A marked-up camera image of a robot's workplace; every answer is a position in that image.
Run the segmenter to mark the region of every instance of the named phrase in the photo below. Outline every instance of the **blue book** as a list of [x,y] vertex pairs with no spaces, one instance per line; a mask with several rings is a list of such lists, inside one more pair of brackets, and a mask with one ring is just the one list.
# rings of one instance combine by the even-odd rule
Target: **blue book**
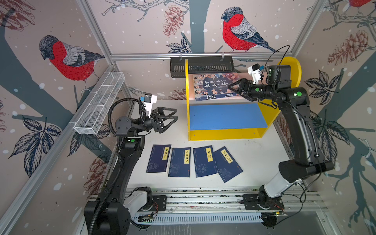
[[172,148],[169,177],[189,177],[191,148]]
[[170,154],[171,144],[159,145],[154,144],[147,165],[147,173],[166,172],[168,156]]
[[218,174],[224,183],[243,172],[226,147],[215,151],[214,158]]
[[211,145],[194,148],[193,159],[196,178],[217,174],[217,168],[213,158],[213,147]]

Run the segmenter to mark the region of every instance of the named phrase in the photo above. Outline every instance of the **wire basket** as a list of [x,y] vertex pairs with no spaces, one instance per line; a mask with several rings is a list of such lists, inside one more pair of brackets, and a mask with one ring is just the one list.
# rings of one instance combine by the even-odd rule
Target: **wire basket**
[[110,72],[96,91],[89,105],[78,119],[74,129],[79,134],[96,135],[106,118],[107,112],[115,100],[121,85],[125,81],[122,72]]

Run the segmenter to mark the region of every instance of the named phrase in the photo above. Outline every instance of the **book cover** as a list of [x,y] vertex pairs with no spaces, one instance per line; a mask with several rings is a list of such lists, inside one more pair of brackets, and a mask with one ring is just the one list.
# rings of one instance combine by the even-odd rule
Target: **book cover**
[[189,177],[191,168],[191,148],[172,148],[169,177]]
[[243,172],[226,147],[215,151],[214,158],[218,174],[224,183]]
[[193,76],[195,101],[238,96],[227,88],[239,80],[237,73],[195,74]]
[[211,145],[194,148],[193,159],[196,178],[217,174],[217,168],[213,158],[213,147]]
[[147,173],[166,172],[168,156],[170,154],[171,144],[154,144],[147,164]]

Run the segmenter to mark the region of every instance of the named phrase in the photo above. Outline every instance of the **bullfinch illustration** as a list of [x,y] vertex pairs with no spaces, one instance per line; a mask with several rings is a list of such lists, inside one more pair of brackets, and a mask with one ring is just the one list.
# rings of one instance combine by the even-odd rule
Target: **bullfinch illustration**
[[74,81],[85,81],[94,73],[95,64],[103,59],[98,53],[89,52],[82,47],[71,46],[56,37],[47,35],[39,42],[39,49],[43,59],[49,59],[66,78]]
[[240,7],[227,8],[221,19],[223,20],[223,39],[234,50],[248,51],[253,47],[264,47],[275,52],[265,41],[257,29],[251,25],[243,15]]

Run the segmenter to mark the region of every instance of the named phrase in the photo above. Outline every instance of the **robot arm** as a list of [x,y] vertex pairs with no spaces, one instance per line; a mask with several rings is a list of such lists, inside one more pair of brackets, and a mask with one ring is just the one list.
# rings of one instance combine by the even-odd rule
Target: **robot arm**
[[255,84],[245,78],[229,85],[230,90],[249,101],[263,103],[264,99],[272,100],[272,105],[263,104],[279,108],[290,128],[294,159],[280,162],[279,172],[260,188],[258,200],[263,208],[279,200],[295,181],[334,169],[334,163],[325,160],[318,146],[307,91],[302,87],[291,88],[290,70],[289,65],[267,67],[267,85]]

